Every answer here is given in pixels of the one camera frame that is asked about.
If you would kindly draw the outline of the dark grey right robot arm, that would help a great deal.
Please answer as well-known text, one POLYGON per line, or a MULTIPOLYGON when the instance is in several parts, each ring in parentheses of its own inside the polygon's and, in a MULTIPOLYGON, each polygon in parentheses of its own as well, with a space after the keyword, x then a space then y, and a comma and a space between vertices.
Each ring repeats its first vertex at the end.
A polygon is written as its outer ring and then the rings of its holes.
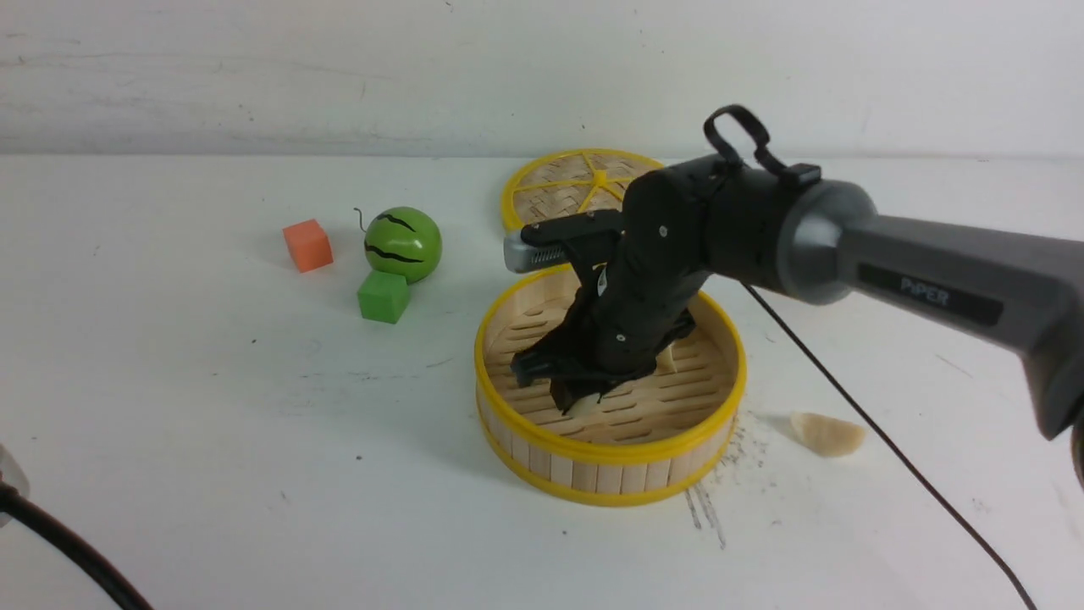
POLYGON ((1014 352, 1040 433, 1072 431, 1081 472, 1080 242, 886 216, 817 166, 713 154, 634 179, 620 211, 526 225, 505 263, 569 263, 580 282, 562 323, 512 359, 519 385, 552 382, 562 412, 651 374, 720 275, 808 304, 864 293, 1014 352))

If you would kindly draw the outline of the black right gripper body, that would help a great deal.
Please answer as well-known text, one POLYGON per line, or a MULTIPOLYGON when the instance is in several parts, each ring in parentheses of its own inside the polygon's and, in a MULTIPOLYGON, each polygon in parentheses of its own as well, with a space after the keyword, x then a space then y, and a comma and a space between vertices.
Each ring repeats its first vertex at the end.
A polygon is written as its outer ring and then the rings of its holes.
POLYGON ((666 280, 625 269, 610 281, 599 267, 575 278, 565 317, 511 364, 520 386, 550 382, 550 395, 564 414, 577 399, 603 397, 653 374, 666 343, 694 329, 688 304, 698 293, 697 273, 666 280))

